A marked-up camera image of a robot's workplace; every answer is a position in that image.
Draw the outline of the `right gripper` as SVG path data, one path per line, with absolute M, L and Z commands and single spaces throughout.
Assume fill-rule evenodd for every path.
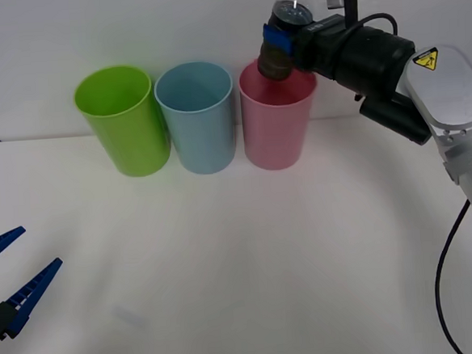
M 297 68 L 328 79 L 350 78 L 348 66 L 343 63 L 344 38 L 347 28 L 342 15 L 332 15 L 312 22 L 296 32 L 277 26 L 263 26 L 263 55 L 266 58 L 292 57 L 296 42 Z

